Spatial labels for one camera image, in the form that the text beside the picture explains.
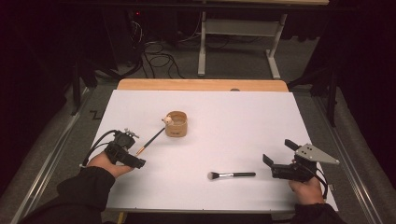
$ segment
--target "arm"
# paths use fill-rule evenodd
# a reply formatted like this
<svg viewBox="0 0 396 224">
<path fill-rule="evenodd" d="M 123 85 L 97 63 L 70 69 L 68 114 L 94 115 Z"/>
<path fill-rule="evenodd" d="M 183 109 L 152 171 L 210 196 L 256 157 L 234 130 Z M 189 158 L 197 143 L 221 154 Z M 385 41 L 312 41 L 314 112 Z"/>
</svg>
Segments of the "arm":
<svg viewBox="0 0 396 224">
<path fill-rule="evenodd" d="M 102 152 L 77 176 L 58 185 L 58 197 L 37 208 L 21 223 L 102 223 L 101 212 L 116 178 L 132 170 L 112 164 Z"/>
<path fill-rule="evenodd" d="M 345 223 L 334 209 L 324 202 L 320 182 L 316 178 L 313 177 L 304 183 L 291 180 L 289 185 L 299 202 L 295 205 L 296 214 L 291 223 Z"/>
</svg>

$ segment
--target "white tabletop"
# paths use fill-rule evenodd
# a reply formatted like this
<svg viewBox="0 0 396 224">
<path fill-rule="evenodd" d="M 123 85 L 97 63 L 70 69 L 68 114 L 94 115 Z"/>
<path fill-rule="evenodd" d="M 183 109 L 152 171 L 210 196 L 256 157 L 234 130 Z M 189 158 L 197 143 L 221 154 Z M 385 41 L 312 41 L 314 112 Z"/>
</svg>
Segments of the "white tabletop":
<svg viewBox="0 0 396 224">
<path fill-rule="evenodd" d="M 285 139 L 310 143 L 290 92 L 113 91 L 94 142 L 110 130 L 140 135 L 132 155 L 164 124 L 170 111 L 187 114 L 185 137 L 162 133 L 139 158 L 146 165 L 119 177 L 108 209 L 122 211 L 274 213 L 294 210 L 287 180 L 273 179 L 262 154 L 289 164 Z M 109 135 L 102 143 L 112 141 Z M 98 148 L 93 155 L 104 147 Z M 207 179 L 209 172 L 255 172 L 255 177 Z M 332 194 L 328 201 L 337 210 Z"/>
</svg>

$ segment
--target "silver gripper plate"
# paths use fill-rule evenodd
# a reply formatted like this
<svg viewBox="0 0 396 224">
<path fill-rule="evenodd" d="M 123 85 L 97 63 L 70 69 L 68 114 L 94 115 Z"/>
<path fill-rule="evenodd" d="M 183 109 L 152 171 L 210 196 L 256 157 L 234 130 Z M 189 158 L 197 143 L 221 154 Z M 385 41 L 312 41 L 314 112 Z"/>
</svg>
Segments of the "silver gripper plate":
<svg viewBox="0 0 396 224">
<path fill-rule="evenodd" d="M 322 150 L 310 144 L 305 144 L 296 150 L 296 155 L 303 157 L 309 161 L 325 162 L 330 164 L 339 164 L 340 161 L 326 154 Z"/>
</svg>

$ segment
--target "small wooden container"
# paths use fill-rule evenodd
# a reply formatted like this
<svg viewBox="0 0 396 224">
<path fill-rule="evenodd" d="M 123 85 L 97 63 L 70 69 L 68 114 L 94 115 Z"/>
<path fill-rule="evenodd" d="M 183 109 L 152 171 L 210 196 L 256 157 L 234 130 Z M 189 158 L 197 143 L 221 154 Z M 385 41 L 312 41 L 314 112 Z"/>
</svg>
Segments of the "small wooden container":
<svg viewBox="0 0 396 224">
<path fill-rule="evenodd" d="M 171 117 L 173 123 L 165 126 L 165 133 L 169 137 L 183 137 L 187 134 L 187 115 L 181 111 L 172 111 L 167 117 Z"/>
</svg>

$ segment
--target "table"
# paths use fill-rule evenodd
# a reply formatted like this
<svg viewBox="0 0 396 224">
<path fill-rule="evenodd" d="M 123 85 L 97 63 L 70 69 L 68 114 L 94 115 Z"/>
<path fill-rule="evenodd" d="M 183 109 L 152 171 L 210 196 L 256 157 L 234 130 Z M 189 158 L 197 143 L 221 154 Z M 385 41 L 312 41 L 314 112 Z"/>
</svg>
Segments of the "table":
<svg viewBox="0 0 396 224">
<path fill-rule="evenodd" d="M 222 3 L 253 3 L 253 4 L 281 4 L 281 5 L 314 5 L 326 6 L 329 0 L 204 0 L 206 2 L 222 2 Z M 252 35 L 252 36 L 270 36 L 273 38 L 271 49 L 265 51 L 267 61 L 273 79 L 280 79 L 277 69 L 276 60 L 274 58 L 276 48 L 285 26 L 287 14 L 283 13 L 279 21 L 241 21 L 241 20 L 224 20 L 224 19 L 207 19 L 206 12 L 202 12 L 201 22 L 201 47 L 198 61 L 198 77 L 205 75 L 206 34 L 213 35 Z"/>
<path fill-rule="evenodd" d="M 187 114 L 187 135 L 158 136 L 139 156 L 147 160 L 146 165 L 117 180 L 107 209 L 293 211 L 295 198 L 287 181 L 273 179 L 262 162 L 265 153 L 276 163 L 290 163 L 293 152 L 283 145 L 285 138 L 301 144 L 310 142 L 294 97 L 283 81 L 124 79 L 110 98 L 94 142 L 109 130 L 129 128 L 140 135 L 129 150 L 134 154 L 163 127 L 161 118 L 171 110 Z M 206 175 L 211 171 L 257 175 L 210 181 Z M 328 203 L 337 210 L 330 192 L 328 196 Z"/>
</svg>

